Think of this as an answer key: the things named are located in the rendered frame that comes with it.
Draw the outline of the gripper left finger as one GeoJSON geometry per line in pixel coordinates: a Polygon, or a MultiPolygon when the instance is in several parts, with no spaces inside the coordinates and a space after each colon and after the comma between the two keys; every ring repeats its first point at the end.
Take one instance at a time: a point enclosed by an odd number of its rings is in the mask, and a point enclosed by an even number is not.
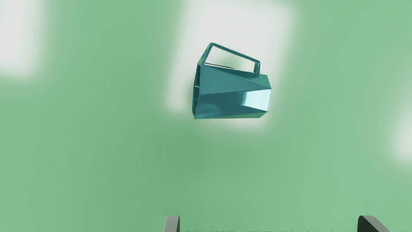
{"type": "Polygon", "coordinates": [[[168,215],[164,222],[163,232],[181,232],[180,216],[179,215],[168,215]]]}

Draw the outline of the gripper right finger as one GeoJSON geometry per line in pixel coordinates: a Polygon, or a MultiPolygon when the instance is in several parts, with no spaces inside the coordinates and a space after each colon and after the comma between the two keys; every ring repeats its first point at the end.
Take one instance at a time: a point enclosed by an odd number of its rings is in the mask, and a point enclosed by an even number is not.
{"type": "Polygon", "coordinates": [[[372,215],[359,216],[357,232],[391,232],[382,222],[372,215]]]}

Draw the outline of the teal faceted mug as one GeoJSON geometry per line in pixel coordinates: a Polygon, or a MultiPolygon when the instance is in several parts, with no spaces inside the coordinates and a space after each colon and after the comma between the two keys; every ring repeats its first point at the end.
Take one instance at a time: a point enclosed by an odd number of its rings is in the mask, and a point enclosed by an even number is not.
{"type": "Polygon", "coordinates": [[[261,118],[269,110],[272,87],[260,72],[259,60],[220,44],[210,43],[197,63],[193,85],[192,114],[195,119],[261,118]],[[207,63],[213,48],[254,63],[252,72],[207,63]]]}

